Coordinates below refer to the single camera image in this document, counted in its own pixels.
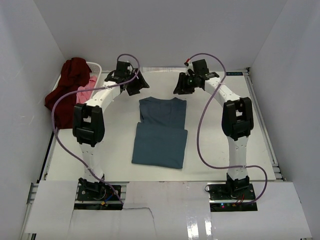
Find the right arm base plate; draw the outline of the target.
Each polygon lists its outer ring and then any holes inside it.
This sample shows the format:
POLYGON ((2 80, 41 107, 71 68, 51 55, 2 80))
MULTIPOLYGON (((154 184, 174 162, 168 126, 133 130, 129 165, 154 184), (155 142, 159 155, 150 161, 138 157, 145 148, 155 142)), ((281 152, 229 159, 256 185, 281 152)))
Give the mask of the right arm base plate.
POLYGON ((253 184, 237 193, 229 193, 225 184, 207 184, 204 191, 209 195, 210 211, 212 213, 223 212, 256 212, 258 210, 255 200, 256 195, 253 184))

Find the teal blue t shirt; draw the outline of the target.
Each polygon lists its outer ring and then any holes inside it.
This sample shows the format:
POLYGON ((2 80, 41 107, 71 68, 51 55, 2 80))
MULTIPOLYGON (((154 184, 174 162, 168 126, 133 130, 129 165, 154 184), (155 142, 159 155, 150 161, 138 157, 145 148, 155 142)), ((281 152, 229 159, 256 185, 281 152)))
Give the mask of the teal blue t shirt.
POLYGON ((181 170, 188 131, 187 101, 179 98, 139 100, 140 122, 134 139, 133 164, 181 170))

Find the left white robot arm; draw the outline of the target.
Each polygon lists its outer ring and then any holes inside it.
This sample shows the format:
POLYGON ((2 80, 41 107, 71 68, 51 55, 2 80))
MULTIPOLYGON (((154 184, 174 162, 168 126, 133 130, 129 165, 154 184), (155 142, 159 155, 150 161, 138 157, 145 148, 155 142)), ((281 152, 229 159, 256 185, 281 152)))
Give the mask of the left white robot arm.
POLYGON ((140 69, 128 61, 117 61, 116 69, 111 71, 101 87, 94 90, 84 103, 77 103, 73 112, 72 134, 78 142, 84 161, 84 177, 79 179, 83 192, 95 200, 101 200, 111 188, 101 182, 104 172, 98 156, 98 147, 105 135, 104 111, 123 91, 129 96, 148 88, 140 69))

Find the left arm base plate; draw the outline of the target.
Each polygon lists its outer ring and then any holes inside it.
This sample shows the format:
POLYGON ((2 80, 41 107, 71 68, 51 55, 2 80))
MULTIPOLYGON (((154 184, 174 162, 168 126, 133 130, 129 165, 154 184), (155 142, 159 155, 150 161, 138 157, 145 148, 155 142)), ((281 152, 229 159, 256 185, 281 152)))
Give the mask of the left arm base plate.
POLYGON ((75 210, 99 210, 99 211, 121 211, 123 209, 118 197, 109 187, 100 187, 100 192, 86 189, 78 185, 74 209, 75 210))

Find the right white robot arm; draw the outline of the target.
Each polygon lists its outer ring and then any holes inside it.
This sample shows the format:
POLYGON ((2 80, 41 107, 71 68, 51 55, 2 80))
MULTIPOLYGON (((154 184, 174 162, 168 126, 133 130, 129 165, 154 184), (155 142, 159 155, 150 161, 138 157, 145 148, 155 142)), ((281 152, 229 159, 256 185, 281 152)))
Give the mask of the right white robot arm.
POLYGON ((205 59, 184 63, 185 72, 178 77, 174 94, 188 95, 200 88, 210 94, 210 100, 216 100, 222 107, 221 128, 228 141, 229 165, 225 192, 236 200, 243 195, 244 189, 250 185, 246 169, 247 143, 254 128, 253 106, 249 97, 240 97, 224 84, 224 77, 209 71, 205 59))

